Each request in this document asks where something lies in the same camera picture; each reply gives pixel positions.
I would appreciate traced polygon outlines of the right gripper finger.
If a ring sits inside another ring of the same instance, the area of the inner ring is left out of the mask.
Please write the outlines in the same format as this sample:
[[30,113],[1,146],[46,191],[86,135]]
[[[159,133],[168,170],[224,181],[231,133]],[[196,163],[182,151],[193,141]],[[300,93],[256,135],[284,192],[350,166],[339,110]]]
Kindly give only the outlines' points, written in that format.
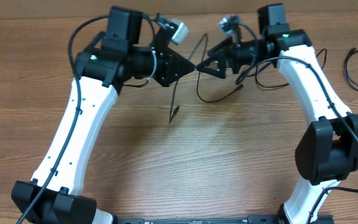
[[226,78],[226,60],[222,57],[210,57],[196,66],[197,71],[217,78]]
[[223,48],[230,47],[232,43],[233,43],[232,37],[227,37],[222,42],[220,42],[219,44],[215,45],[213,48],[208,50],[207,54],[210,57],[215,53],[217,53],[218,51],[222,50]]

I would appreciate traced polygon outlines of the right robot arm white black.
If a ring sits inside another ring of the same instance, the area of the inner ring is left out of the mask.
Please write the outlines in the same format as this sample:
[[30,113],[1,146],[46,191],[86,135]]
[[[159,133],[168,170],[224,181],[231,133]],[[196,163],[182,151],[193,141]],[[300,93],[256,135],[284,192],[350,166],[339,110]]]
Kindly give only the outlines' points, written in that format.
[[286,78],[305,116],[307,130],[295,150],[300,178],[290,198],[275,215],[250,215],[248,223],[332,223],[318,216],[328,195],[358,169],[358,114],[338,97],[316,58],[310,38],[292,30],[281,3],[258,11],[259,35],[244,42],[239,17],[219,22],[225,39],[208,51],[199,72],[224,78],[231,69],[242,82],[250,71],[270,62]]

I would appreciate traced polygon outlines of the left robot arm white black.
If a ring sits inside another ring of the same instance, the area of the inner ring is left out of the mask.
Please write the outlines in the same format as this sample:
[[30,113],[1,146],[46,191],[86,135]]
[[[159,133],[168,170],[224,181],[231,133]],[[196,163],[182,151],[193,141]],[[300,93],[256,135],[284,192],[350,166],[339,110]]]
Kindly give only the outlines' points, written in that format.
[[162,14],[113,6],[107,28],[77,55],[69,54],[73,81],[67,108],[52,144],[28,182],[11,197],[30,223],[116,223],[115,215],[83,196],[85,173],[102,124],[131,78],[168,87],[195,66],[172,50],[188,26]]

